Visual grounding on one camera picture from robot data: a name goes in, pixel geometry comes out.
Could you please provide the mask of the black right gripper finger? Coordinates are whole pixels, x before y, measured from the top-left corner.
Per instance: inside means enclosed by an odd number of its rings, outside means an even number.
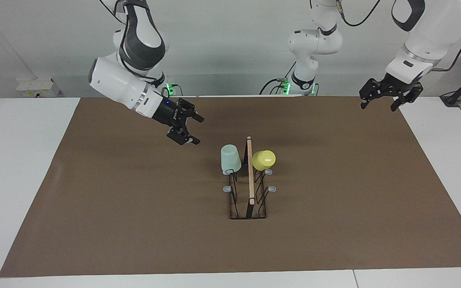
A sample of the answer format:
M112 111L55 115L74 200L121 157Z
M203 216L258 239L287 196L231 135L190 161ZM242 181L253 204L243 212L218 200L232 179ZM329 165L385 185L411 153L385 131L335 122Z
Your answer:
M185 99L178 99L176 104L180 107L180 112L178 113L179 116L183 116L185 118L191 117L199 123L204 122L204 117L198 114L195 109L195 105Z
M190 135L185 129L183 128L176 128L171 126L168 130L167 137L172 139L179 145L184 145L186 143L192 143L194 145L198 145L200 143L200 139Z

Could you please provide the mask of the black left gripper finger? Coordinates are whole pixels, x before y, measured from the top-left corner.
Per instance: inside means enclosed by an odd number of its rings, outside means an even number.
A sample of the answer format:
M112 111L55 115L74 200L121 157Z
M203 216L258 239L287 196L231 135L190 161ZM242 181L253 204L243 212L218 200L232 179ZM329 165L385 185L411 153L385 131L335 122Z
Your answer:
M369 79L359 91L361 99L361 108L364 110L372 100L377 100L382 97L379 90L379 82L375 79Z
M394 100L390 106L392 112L396 111L400 106L406 103L413 103L417 97L423 91L423 86L420 82L417 82L406 94L401 94L397 99Z

